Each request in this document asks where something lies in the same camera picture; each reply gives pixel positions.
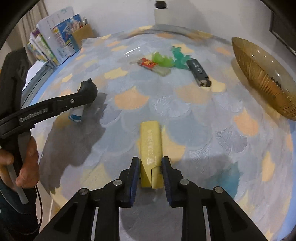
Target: cardboard box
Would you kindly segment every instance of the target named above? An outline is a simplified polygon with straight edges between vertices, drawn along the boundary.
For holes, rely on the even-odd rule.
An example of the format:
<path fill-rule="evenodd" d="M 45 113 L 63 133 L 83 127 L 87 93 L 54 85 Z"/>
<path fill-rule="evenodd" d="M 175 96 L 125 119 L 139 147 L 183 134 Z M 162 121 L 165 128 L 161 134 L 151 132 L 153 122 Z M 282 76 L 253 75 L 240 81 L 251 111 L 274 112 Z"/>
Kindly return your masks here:
<path fill-rule="evenodd" d="M 95 35 L 91 29 L 90 24 L 86 24 L 80 29 L 72 33 L 78 47 L 81 49 L 81 43 L 83 39 L 95 38 Z"/>

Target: metal screw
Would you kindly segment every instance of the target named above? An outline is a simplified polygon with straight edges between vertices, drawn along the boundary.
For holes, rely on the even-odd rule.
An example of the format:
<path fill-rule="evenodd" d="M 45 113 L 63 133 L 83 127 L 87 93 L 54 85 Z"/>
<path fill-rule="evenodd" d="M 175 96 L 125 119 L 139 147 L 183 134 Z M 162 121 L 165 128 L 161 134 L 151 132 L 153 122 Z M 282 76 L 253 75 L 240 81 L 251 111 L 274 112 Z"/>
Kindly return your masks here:
<path fill-rule="evenodd" d="M 222 187 L 215 187 L 215 192 L 216 193 L 222 193 L 224 189 Z"/>
<path fill-rule="evenodd" d="M 87 188 L 82 188 L 82 189 L 79 190 L 79 194 L 82 195 L 82 196 L 86 195 L 88 192 L 89 191 L 87 190 Z"/>
<path fill-rule="evenodd" d="M 182 180 L 180 181 L 180 183 L 181 183 L 182 185 L 188 185 L 188 184 L 189 184 L 189 181 L 188 181 L 187 179 L 182 179 Z"/>
<path fill-rule="evenodd" d="M 119 180 L 119 179 L 114 180 L 114 181 L 113 181 L 113 184 L 114 184 L 115 186 L 119 186 L 119 185 L 122 184 L 122 180 Z"/>

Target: human hand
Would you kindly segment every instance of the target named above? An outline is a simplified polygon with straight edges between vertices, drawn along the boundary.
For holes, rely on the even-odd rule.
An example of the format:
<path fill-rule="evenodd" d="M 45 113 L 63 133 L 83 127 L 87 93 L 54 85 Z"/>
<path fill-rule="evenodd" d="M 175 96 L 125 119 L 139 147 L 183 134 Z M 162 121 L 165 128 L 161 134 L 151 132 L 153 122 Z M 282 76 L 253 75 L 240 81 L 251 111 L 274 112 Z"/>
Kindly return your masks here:
<path fill-rule="evenodd" d="M 39 181 L 39 154 L 37 151 L 37 144 L 34 137 L 31 137 L 26 158 L 20 170 L 20 175 L 17 177 L 15 183 L 18 187 L 33 188 Z M 14 157 L 8 151 L 0 149 L 0 178 L 6 186 L 15 189 L 8 174 L 7 165 L 13 164 Z"/>

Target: decorative bowl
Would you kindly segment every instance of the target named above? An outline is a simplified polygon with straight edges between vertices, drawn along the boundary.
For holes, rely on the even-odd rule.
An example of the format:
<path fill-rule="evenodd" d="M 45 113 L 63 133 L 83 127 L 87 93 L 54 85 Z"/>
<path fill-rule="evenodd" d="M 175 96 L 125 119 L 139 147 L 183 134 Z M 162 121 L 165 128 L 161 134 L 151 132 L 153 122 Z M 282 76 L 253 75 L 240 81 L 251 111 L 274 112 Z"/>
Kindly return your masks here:
<path fill-rule="evenodd" d="M 237 62 L 251 87 L 281 115 L 296 121 L 296 83 L 285 68 L 254 43 L 232 38 Z"/>

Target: green plastic toy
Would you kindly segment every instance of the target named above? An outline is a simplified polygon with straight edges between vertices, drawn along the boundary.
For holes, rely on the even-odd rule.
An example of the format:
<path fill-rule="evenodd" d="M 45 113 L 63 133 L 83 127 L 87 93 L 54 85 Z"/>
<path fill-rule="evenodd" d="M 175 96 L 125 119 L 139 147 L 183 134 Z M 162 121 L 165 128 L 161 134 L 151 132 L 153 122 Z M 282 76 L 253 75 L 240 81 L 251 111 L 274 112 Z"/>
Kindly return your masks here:
<path fill-rule="evenodd" d="M 172 68 L 175 65 L 172 57 L 161 55 L 159 52 L 152 54 L 152 61 L 158 63 L 161 67 Z"/>
<path fill-rule="evenodd" d="M 182 54 L 181 47 L 172 47 L 171 51 L 173 52 L 173 55 L 176 59 L 175 67 L 178 69 L 188 69 L 186 62 L 187 60 L 191 59 L 191 56 Z"/>

